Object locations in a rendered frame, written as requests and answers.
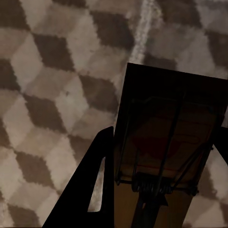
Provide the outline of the mousetrap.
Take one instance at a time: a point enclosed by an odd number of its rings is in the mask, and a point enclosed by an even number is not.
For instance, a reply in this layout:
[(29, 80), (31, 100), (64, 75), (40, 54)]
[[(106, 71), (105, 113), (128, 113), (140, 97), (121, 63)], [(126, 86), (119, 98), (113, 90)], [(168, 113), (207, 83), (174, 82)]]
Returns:
[(228, 107), (228, 80), (127, 63), (114, 228), (181, 228)]

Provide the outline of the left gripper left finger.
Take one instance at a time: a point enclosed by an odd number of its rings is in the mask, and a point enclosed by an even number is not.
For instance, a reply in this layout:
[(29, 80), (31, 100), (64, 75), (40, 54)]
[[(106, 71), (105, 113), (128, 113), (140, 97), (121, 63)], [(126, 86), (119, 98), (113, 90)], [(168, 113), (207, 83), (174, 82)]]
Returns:
[[(105, 157), (102, 204), (87, 212)], [(114, 128), (100, 131), (42, 228), (114, 228)]]

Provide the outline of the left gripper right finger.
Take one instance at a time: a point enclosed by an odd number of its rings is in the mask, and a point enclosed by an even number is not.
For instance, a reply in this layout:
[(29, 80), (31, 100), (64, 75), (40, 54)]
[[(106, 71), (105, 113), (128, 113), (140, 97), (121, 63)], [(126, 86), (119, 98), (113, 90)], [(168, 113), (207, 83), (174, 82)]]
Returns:
[(228, 165), (228, 128), (220, 127), (214, 145)]

